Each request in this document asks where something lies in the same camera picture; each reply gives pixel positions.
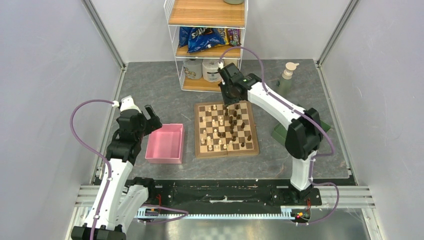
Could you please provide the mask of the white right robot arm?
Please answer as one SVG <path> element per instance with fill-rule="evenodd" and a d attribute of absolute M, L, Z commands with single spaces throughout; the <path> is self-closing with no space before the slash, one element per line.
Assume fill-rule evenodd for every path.
<path fill-rule="evenodd" d="M 289 200 L 300 205 L 309 198 L 313 186 L 310 177 L 310 164 L 323 140 L 319 130 L 319 113 L 311 108 L 305 110 L 296 106 L 270 89 L 257 75 L 243 75 L 236 65 L 218 63 L 222 78 L 219 87 L 224 105 L 231 106 L 247 101 L 265 110 L 286 129 L 284 146 L 292 156 Z"/>

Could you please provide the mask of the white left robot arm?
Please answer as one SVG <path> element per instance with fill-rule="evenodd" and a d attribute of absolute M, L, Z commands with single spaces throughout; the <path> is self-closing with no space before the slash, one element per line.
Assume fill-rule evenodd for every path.
<path fill-rule="evenodd" d="M 74 117 L 83 105 L 73 110 L 69 125 L 75 139 L 89 151 L 98 155 L 106 169 L 95 201 L 82 226 L 74 226 L 73 240 L 125 240 L 132 219 L 142 204 L 152 204 L 157 198 L 155 181 L 152 178 L 135 177 L 128 180 L 136 158 L 141 151 L 142 139 L 162 127 L 160 118 L 151 105 L 145 105 L 149 118 L 134 103 L 132 96 L 121 101 L 108 101 L 118 108 L 118 129 L 102 155 L 88 146 L 76 134 Z"/>

